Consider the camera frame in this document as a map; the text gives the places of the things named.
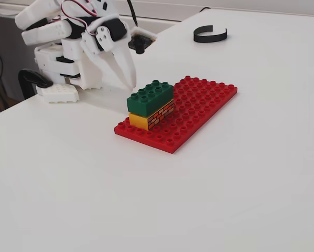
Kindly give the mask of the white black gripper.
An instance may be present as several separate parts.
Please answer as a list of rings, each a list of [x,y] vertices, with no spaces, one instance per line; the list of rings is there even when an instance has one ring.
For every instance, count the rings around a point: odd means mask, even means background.
[[[136,68],[128,46],[131,35],[127,25],[118,15],[94,20],[82,33],[81,47],[90,55],[82,53],[77,60],[79,78],[70,83],[81,89],[100,89],[104,86],[123,84],[128,90],[136,87]]]

